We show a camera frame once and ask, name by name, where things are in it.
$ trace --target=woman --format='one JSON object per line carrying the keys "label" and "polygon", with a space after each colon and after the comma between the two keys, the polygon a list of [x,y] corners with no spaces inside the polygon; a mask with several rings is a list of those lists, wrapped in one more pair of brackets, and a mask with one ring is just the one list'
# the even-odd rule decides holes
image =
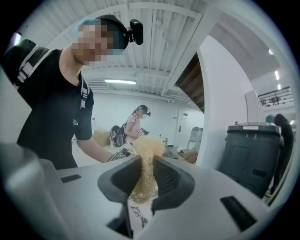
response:
{"label": "woman", "polygon": [[140,119],[143,118],[143,115],[150,116],[151,113],[148,112],[148,107],[140,105],[128,117],[124,131],[124,134],[127,135],[125,141],[133,143],[138,138],[138,132],[141,130]]}

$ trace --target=person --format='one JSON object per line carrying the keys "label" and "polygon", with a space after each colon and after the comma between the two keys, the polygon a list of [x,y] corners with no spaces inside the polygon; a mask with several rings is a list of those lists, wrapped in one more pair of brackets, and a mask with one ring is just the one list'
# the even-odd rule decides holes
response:
{"label": "person", "polygon": [[93,92],[90,90],[81,108],[81,69],[126,48],[128,40],[121,25],[113,15],[82,21],[75,29],[74,41],[62,50],[51,51],[23,83],[17,78],[19,67],[35,43],[23,40],[3,56],[4,71],[12,84],[19,85],[18,92],[32,109],[17,143],[52,161],[55,169],[77,167],[72,156],[74,134],[88,156],[99,162],[111,157],[91,138]]}
{"label": "person", "polygon": [[268,195],[272,195],[278,187],[290,160],[293,150],[294,135],[289,121],[280,113],[276,116],[268,115],[266,117],[266,122],[280,127],[280,134],[284,142],[283,146],[280,148],[277,165],[274,172],[273,186],[270,189],[270,193],[268,193]]}
{"label": "person", "polygon": [[138,132],[141,130],[140,119],[149,116],[148,107],[145,105],[138,106],[133,113],[128,117],[127,124],[124,130],[126,142],[133,143],[138,137]]}

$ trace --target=ceiling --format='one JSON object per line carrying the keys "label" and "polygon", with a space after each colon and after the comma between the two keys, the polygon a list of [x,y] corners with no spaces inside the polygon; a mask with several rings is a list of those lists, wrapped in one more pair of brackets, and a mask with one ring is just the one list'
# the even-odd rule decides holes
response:
{"label": "ceiling", "polygon": [[[84,79],[95,93],[190,104],[190,99],[168,82],[204,12],[205,1],[200,0],[45,0],[19,31],[23,39],[62,49],[72,41],[74,27],[84,18],[113,14],[125,27],[136,18],[143,23],[144,43],[131,43],[121,56],[85,66]],[[274,57],[264,57],[268,49],[258,37],[228,15],[222,14],[210,35],[234,56],[250,80],[278,64]],[[137,85],[106,85],[105,78],[136,80]]]}
{"label": "ceiling", "polygon": [[248,27],[223,13],[210,36],[222,44],[238,61],[249,80],[256,79],[280,67],[266,44]]}

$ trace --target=gray trash bin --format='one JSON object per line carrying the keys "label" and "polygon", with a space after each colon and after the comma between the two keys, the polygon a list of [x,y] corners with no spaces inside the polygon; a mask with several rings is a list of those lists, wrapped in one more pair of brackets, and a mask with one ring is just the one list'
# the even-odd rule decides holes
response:
{"label": "gray trash bin", "polygon": [[279,127],[266,123],[229,126],[220,172],[262,198],[275,171],[279,132]]}

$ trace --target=cardboard box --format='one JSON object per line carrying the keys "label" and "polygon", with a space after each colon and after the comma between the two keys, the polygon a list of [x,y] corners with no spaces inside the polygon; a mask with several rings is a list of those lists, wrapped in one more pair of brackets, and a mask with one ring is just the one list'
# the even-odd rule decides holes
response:
{"label": "cardboard box", "polygon": [[197,160],[198,153],[196,150],[185,149],[178,154],[178,159],[180,157],[189,163],[194,163]]}
{"label": "cardboard box", "polygon": [[106,146],[110,145],[110,143],[111,143],[110,132],[95,130],[92,138],[101,147],[106,147]]}

